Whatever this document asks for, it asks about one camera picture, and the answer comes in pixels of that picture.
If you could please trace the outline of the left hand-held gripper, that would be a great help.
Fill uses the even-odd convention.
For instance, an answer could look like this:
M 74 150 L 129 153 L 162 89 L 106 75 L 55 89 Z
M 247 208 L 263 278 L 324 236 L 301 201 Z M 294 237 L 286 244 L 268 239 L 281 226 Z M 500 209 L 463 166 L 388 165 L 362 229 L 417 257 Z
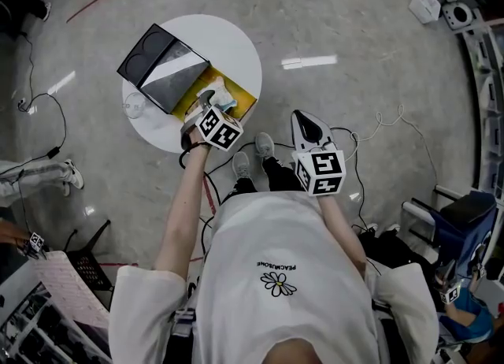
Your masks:
M 183 150 L 192 144 L 190 133 L 196 128 L 204 142 L 219 150 L 228 151 L 243 134 L 243 126 L 238 120 L 212 106 L 210 99 L 215 90 L 205 90 L 199 97 L 199 105 L 184 119 L 180 130 Z

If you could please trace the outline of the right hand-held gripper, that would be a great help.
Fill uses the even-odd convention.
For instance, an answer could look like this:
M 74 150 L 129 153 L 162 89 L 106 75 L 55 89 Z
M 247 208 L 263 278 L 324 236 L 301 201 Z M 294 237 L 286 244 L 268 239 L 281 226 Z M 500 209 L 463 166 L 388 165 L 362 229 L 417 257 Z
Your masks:
M 291 114 L 292 158 L 295 175 L 309 196 L 340 193 L 347 170 L 344 154 L 337 148 L 329 126 L 315 115 L 294 110 Z

